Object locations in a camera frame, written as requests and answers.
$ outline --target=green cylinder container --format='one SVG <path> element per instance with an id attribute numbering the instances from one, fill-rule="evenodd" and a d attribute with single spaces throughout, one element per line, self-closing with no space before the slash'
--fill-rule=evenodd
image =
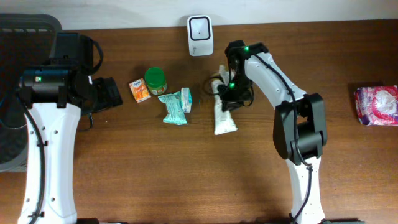
<path id="1" fill-rule="evenodd" d="M 160 68 L 150 68 L 145 73 L 145 82 L 153 95 L 161 95 L 167 89 L 166 76 Z"/>

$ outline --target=wooden tabletop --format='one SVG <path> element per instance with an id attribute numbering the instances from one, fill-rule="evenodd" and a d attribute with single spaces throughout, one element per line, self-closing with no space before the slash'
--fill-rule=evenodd
<path id="1" fill-rule="evenodd" d="M 214 100 L 200 88 L 226 63 L 228 42 L 243 39 L 265 43 L 297 86 L 325 100 L 329 139 L 320 192 L 326 218 L 397 223 L 398 128 L 361 125 L 353 104 L 357 87 L 398 84 L 397 20 L 216 26 L 207 57 L 189 55 L 186 27 L 80 33 L 101 44 L 105 59 L 95 77 L 113 77 L 123 105 L 95 114 L 94 128 L 76 134 L 79 218 L 239 223 L 288 217 L 290 177 L 272 141 L 267 98 L 255 86 L 253 105 L 232 112 L 238 131 L 215 136 Z M 156 97 L 134 101 L 128 83 L 151 67 L 164 70 L 167 93 L 191 88 L 188 125 L 163 123 L 166 108 Z M 80 128 L 87 125 L 83 117 Z M 0 223 L 16 223 L 25 178 L 0 174 Z"/>

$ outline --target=orange packet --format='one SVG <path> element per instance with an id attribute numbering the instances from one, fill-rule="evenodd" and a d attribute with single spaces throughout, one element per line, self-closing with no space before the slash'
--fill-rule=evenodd
<path id="1" fill-rule="evenodd" d="M 140 78 L 132 83 L 130 83 L 130 90 L 134 99 L 136 99 L 137 103 L 140 103 L 148 98 L 150 98 L 150 94 L 148 92 L 147 87 L 145 86 L 145 81 L 143 78 Z"/>

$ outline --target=white backdrop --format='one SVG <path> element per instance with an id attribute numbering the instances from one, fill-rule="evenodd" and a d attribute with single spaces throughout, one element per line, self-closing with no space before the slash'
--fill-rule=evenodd
<path id="1" fill-rule="evenodd" d="M 214 25 L 397 19 L 398 0 L 0 0 L 0 13 L 45 13 L 64 30 L 185 26 L 209 15 Z"/>

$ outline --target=teal plastic bag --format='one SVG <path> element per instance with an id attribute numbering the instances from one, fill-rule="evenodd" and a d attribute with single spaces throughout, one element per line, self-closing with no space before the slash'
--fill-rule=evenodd
<path id="1" fill-rule="evenodd" d="M 188 124 L 181 107 L 181 92 L 159 96 L 158 99 L 166 104 L 168 115 L 163 122 L 169 124 L 183 125 Z"/>

